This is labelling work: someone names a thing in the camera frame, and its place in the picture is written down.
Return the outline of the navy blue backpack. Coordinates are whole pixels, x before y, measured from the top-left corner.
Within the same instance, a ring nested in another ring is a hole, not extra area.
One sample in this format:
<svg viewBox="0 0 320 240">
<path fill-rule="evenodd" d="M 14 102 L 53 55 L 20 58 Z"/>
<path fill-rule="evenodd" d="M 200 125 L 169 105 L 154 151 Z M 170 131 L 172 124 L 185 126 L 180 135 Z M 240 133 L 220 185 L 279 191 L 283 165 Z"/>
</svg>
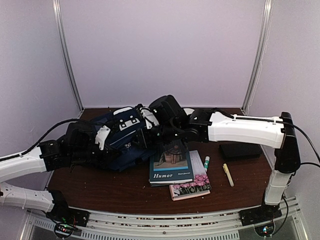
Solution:
<svg viewBox="0 0 320 240">
<path fill-rule="evenodd" d="M 101 170 L 123 171 L 149 160 L 157 151 L 157 146 L 151 143 L 147 149 L 138 145 L 137 130 L 147 129 L 146 121 L 135 107 L 124 107 L 90 120 L 93 123 L 103 124 L 111 129 L 104 149 L 110 155 L 107 168 Z"/>
</svg>

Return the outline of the blue Humor book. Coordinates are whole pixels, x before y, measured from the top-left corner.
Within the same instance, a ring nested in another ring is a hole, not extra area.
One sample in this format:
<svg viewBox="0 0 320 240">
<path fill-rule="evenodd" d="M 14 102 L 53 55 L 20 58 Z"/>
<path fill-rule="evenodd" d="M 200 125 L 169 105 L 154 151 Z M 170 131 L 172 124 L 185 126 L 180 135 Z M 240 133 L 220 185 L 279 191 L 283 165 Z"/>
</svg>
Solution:
<svg viewBox="0 0 320 240">
<path fill-rule="evenodd" d="M 184 184 L 193 180 L 188 147 L 181 140 L 160 145 L 149 158 L 149 183 L 152 186 Z"/>
</svg>

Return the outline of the black pencil case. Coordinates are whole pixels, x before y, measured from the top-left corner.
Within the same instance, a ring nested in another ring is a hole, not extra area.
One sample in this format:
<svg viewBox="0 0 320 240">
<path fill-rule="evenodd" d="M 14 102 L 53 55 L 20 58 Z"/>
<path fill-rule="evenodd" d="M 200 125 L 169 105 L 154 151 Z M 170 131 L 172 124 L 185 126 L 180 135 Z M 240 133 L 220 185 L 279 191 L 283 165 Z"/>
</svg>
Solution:
<svg viewBox="0 0 320 240">
<path fill-rule="evenodd" d="M 227 162 L 256 159 L 263 153 L 258 144 L 243 142 L 220 144 L 219 151 Z"/>
</svg>

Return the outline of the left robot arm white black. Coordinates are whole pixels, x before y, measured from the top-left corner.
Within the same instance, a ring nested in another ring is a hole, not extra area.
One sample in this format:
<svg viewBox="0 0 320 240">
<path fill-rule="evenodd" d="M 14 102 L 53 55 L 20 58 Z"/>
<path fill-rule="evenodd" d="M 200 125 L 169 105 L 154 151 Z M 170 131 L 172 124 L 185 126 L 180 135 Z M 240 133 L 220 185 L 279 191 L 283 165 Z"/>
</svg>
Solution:
<svg viewBox="0 0 320 240">
<path fill-rule="evenodd" d="M 76 165 L 100 164 L 107 156 L 108 152 L 95 143 L 75 147 L 55 140 L 40 143 L 29 152 L 8 155 L 0 160 L 0 205 L 44 211 L 67 222 L 72 218 L 72 211 L 60 191 L 32 190 L 6 181 Z"/>
</svg>

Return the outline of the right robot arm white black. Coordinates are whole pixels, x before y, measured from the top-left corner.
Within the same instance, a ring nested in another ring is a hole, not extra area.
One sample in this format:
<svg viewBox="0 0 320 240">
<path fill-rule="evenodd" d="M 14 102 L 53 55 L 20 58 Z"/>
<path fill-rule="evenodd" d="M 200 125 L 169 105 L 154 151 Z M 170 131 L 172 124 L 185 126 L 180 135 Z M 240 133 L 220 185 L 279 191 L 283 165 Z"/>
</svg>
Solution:
<svg viewBox="0 0 320 240">
<path fill-rule="evenodd" d="M 140 109 L 146 126 L 137 131 L 139 143 L 150 148 L 173 140 L 188 142 L 239 142 L 274 149 L 275 163 L 264 192 L 263 205 L 256 210 L 259 220 L 268 220 L 289 183 L 301 166 L 298 141 L 292 117 L 253 117 L 229 114 L 220 109 L 164 108 Z"/>
</svg>

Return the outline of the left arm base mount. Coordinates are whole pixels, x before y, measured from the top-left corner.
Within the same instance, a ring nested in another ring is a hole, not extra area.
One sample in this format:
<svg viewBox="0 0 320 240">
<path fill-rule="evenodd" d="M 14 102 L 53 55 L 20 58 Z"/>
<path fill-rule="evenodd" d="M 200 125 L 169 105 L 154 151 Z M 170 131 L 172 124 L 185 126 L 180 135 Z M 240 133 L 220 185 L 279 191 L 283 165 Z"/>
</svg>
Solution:
<svg viewBox="0 0 320 240">
<path fill-rule="evenodd" d="M 58 239 L 65 240 L 73 234 L 80 234 L 80 227 L 86 227 L 90 213 L 70 207 L 54 207 L 52 211 L 45 212 L 45 216 L 54 223 L 53 233 Z"/>
</svg>

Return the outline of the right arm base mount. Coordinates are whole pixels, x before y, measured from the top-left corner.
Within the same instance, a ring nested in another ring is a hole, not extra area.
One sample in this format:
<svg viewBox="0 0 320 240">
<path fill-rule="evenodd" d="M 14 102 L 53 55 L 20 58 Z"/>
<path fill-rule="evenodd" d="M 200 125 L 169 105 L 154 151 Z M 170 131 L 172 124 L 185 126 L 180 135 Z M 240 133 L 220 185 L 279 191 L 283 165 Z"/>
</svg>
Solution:
<svg viewBox="0 0 320 240">
<path fill-rule="evenodd" d="M 260 237 L 270 237 L 276 230 L 274 220 L 282 216 L 277 206 L 258 206 L 241 210 L 239 217 L 242 226 L 254 226 L 255 233 Z"/>
</svg>

